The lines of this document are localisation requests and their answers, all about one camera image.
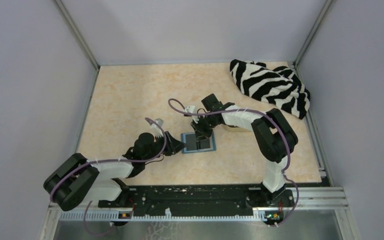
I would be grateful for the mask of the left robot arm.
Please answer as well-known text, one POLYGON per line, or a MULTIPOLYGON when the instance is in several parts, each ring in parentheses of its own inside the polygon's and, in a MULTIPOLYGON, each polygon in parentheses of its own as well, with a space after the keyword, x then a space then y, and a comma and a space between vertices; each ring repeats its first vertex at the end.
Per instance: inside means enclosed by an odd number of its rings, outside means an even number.
POLYGON ((130 193, 123 179, 137 176, 148 162, 175 155, 185 147, 168 131, 159 136, 144 132, 120 159, 91 160, 74 153, 44 181, 43 188, 65 212, 90 201, 124 207, 130 193))

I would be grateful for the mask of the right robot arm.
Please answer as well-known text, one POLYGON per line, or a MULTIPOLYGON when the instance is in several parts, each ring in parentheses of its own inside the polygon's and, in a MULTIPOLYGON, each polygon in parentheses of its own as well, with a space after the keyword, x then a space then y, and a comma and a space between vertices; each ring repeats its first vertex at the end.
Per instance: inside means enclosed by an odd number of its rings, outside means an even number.
POLYGON ((260 152, 266 159, 261 199, 267 206, 275 206, 285 191, 285 171, 291 163, 291 154, 298 137, 282 112, 273 108, 267 112, 242 108, 235 103, 222 103, 214 94, 202 101, 205 113, 194 105, 184 108, 191 114, 191 126, 197 140, 209 138, 219 125, 237 127, 252 132, 260 152))

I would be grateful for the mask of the blue leather card holder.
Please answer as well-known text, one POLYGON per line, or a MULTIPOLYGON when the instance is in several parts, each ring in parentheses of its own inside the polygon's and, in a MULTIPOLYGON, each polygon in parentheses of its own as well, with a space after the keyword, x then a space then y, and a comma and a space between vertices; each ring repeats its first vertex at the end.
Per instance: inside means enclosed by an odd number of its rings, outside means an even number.
POLYGON ((185 147, 181 150, 183 154, 205 153, 217 150, 214 134, 210 138, 203 140, 197 140, 193 132, 182 133, 180 137, 181 141, 185 143, 185 147))

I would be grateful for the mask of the dark card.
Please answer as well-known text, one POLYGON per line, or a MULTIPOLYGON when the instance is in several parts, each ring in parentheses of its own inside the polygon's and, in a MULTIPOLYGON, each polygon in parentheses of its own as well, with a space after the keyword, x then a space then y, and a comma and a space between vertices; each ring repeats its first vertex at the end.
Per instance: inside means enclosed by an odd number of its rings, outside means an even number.
POLYGON ((197 142, 198 150, 209 150, 212 148, 212 141, 210 139, 205 139, 203 141, 197 142))

